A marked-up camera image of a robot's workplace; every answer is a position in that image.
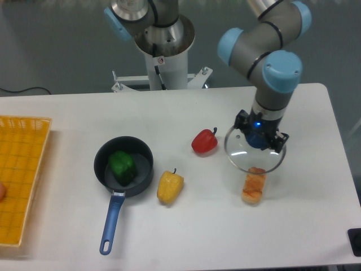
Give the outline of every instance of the yellow bell pepper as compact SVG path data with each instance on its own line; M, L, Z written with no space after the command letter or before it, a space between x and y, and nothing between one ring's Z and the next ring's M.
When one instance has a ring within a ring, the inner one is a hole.
M183 188L184 178L174 172L165 171L159 180L157 197L158 199L166 204L170 204L179 195Z

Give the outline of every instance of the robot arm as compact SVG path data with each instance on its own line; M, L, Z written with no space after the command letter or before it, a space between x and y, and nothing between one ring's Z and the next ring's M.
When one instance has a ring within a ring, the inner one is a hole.
M195 31L179 14L178 0L112 0L104 13L118 37L134 37L146 60L151 90L187 88L187 51Z
M241 110L234 129L241 130L251 147L279 154L288 135L280 133L278 126L302 74L298 56L281 49L307 31L311 14L299 1L248 3L259 24L250 32L239 28L227 31L217 53L257 88L250 114Z
M117 36L126 41L151 25L175 24L179 16L178 0L112 0L104 14Z

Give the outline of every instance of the handle hole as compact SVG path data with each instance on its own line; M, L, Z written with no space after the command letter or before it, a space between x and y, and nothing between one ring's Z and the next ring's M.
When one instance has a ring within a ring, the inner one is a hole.
M109 245L110 245L110 242L109 242L109 241L105 241L105 242L104 242L104 245L103 245L103 251L104 251L104 252L107 252L107 251L108 251Z

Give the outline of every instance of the red bell pepper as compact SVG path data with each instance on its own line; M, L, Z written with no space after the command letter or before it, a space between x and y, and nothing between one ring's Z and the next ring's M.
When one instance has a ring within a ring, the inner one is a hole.
M218 144L217 138L215 137L216 132L217 127L214 128L213 132L209 129L205 129L200 132L192 141L192 148L194 152L197 154L203 154L214 149Z

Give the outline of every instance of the gray wall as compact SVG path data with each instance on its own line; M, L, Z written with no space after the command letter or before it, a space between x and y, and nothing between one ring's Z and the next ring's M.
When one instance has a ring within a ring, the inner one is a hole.
M104 20L103 9L109 2L0 4L0 88L43 86L53 94L108 92L113 69L118 76L145 75L143 57L133 41L118 40ZM361 195L361 129L348 136L361 117L361 1L303 2L311 9L312 27L285 49L302 59L302 83L319 82L328 88ZM250 30L257 24L246 1L182 0L180 11L196 29L196 41L189 51L189 72L198 72L204 65L214 69L209 80L213 88L250 85L216 55L218 41L226 30ZM44 92L34 90L22 95L36 94Z

